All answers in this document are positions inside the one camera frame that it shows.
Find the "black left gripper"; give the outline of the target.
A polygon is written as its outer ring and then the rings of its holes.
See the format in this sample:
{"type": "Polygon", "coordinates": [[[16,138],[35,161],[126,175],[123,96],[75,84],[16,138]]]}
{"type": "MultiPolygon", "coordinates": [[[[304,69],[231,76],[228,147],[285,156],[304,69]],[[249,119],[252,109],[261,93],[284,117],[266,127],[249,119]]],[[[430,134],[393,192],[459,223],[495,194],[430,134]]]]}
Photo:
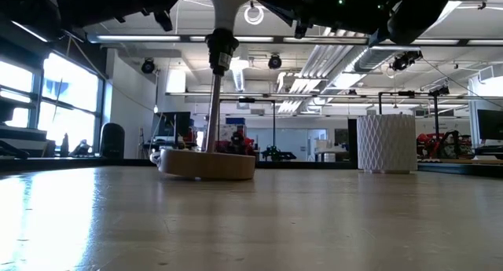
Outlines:
{"type": "Polygon", "coordinates": [[[57,0],[61,20],[73,27],[122,18],[156,6],[156,11],[170,11],[178,0],[57,0]]]}

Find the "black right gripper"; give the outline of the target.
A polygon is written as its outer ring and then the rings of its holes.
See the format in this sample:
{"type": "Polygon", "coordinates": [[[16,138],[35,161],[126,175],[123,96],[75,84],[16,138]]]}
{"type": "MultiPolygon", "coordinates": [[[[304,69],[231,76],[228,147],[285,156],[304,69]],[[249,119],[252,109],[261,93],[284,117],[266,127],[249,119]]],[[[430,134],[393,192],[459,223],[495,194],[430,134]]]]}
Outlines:
{"type": "MultiPolygon", "coordinates": [[[[257,0],[261,5],[295,27],[294,38],[301,39],[313,27],[305,14],[303,0],[257,0]]],[[[315,25],[363,34],[387,32],[392,0],[313,0],[315,25]]]]}

